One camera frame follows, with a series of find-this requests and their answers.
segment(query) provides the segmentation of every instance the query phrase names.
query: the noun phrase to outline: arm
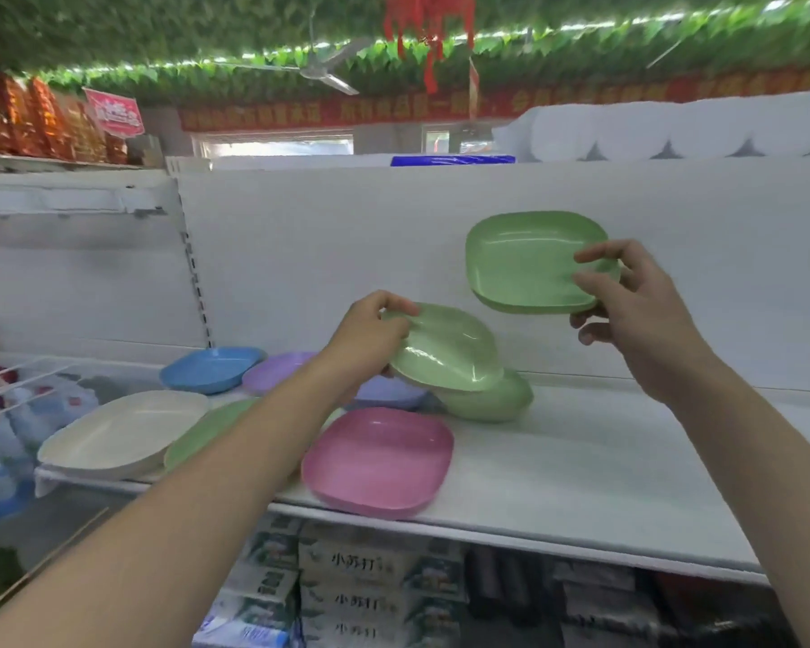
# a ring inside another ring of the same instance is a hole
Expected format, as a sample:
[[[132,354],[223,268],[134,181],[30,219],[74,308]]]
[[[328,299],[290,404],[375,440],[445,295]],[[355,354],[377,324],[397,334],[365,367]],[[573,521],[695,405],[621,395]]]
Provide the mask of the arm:
[[[571,317],[580,341],[610,342],[645,393],[687,431],[810,648],[810,444],[711,351],[670,277],[635,241],[582,250],[577,261],[619,258],[621,283],[581,273],[600,305]],[[593,316],[608,323],[586,322]]]
[[[189,645],[324,419],[408,335],[406,319],[379,319],[384,307],[419,313],[383,291],[354,303],[318,357],[1,609],[0,648]]]

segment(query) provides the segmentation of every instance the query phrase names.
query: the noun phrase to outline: red hanging decoration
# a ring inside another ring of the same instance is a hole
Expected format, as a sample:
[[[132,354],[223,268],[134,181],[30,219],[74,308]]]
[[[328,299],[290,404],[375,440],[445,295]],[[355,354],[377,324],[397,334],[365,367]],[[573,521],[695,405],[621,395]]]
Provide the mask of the red hanging decoration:
[[[438,91],[433,66],[436,60],[444,57],[444,17],[461,16],[468,34],[468,46],[474,48],[474,0],[387,0],[387,15],[384,17],[384,35],[393,40],[396,26],[396,42],[399,58],[405,56],[402,33],[412,28],[417,40],[429,46],[423,82],[427,93]]]

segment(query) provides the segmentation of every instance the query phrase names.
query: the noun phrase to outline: leaf-covered ceiling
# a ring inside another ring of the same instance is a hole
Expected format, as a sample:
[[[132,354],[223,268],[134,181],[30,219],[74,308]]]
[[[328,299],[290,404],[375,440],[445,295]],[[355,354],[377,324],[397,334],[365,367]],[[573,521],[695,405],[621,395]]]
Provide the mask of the leaf-covered ceiling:
[[[58,87],[91,86],[143,104],[336,95],[296,73],[214,61],[255,53],[247,63],[262,63],[265,50],[305,45],[313,4],[319,40],[382,33],[383,0],[0,0],[0,70],[43,72]],[[477,41],[486,90],[810,67],[810,0],[476,0],[476,8],[477,31],[504,33]],[[691,10],[701,12],[681,14]],[[533,42],[517,34],[525,27],[535,29]],[[394,45],[379,43],[337,73],[365,94],[420,88],[426,49],[411,45],[399,60]],[[466,86],[466,46],[449,40],[445,52],[440,85]],[[293,50],[266,60],[305,58]]]

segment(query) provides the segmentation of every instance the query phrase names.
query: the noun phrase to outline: person's left arm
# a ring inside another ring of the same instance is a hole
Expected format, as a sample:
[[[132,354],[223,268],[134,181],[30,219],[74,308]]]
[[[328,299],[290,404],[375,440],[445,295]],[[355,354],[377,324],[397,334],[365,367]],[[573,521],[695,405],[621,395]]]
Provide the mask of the person's left arm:
[[[327,416],[408,335],[408,300],[355,302],[311,362],[0,610],[0,648],[185,648],[246,536]]]

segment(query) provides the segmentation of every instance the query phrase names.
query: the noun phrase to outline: ceiling fan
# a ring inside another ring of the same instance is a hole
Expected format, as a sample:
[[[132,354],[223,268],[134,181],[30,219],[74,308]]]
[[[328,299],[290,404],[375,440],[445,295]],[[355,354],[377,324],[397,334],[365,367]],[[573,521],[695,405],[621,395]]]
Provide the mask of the ceiling fan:
[[[226,63],[223,65],[233,65],[235,68],[251,68],[253,70],[272,70],[272,71],[295,71],[299,72],[302,77],[306,79],[313,79],[317,82],[322,82],[340,90],[346,95],[357,95],[359,91],[349,86],[347,82],[339,79],[336,75],[331,73],[331,70],[337,65],[347,61],[356,56],[357,53],[362,52],[370,45],[375,43],[375,39],[368,37],[353,39],[340,47],[336,52],[331,54],[326,59],[319,58],[318,53],[315,52],[315,35],[312,27],[313,16],[312,12],[309,15],[309,56],[306,65],[302,68],[296,65],[270,65],[270,64],[234,64]]]

